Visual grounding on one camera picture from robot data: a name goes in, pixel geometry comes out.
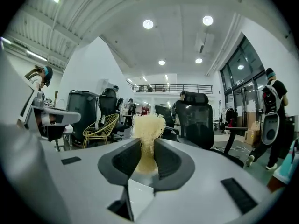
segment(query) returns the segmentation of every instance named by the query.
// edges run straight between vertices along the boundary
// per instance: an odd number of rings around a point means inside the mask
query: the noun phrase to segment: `black pants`
[[[283,146],[284,138],[285,138],[285,118],[280,118],[280,126],[279,126],[277,137],[274,140],[274,142],[270,145],[265,145],[263,142],[261,142],[254,151],[251,151],[249,155],[254,156],[254,162],[255,162],[259,157],[261,157],[266,152],[268,148],[272,147],[267,166],[273,167],[273,165],[278,161],[279,152],[281,147]]]

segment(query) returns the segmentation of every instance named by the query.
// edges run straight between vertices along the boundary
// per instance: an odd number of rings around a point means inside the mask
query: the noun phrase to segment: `gold wire chair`
[[[104,140],[105,144],[108,144],[107,142],[107,137],[111,134],[117,120],[118,120],[119,115],[118,114],[110,114],[104,118],[101,118],[98,121],[95,121],[93,124],[88,126],[84,131],[83,131],[83,136],[84,138],[84,143],[82,148],[86,148],[87,141],[88,140]],[[104,127],[99,128],[98,130],[95,131],[94,128],[90,128],[92,125],[94,125],[97,122],[101,122],[103,119],[106,119]]]

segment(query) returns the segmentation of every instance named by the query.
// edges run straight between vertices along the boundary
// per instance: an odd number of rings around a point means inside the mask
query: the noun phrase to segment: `railing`
[[[200,84],[152,84],[152,85],[132,85],[132,92],[165,92],[180,93],[182,91],[190,91],[195,93],[213,94],[212,85]]]

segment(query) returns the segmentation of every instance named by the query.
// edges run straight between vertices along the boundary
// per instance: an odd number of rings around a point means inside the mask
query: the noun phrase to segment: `white backpack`
[[[276,89],[273,87],[276,80],[271,80],[270,85],[263,88],[263,112],[264,114],[277,113],[280,108],[280,99]]]

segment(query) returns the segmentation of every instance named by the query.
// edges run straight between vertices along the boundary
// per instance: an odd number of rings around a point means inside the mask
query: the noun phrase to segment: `sneaker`
[[[246,166],[247,167],[250,167],[252,165],[252,162],[254,161],[254,156],[253,155],[250,155],[248,157],[248,159],[246,160]]]
[[[268,167],[268,165],[266,166],[266,169],[271,170],[271,169],[276,169],[277,168],[277,164],[275,163],[272,167]]]

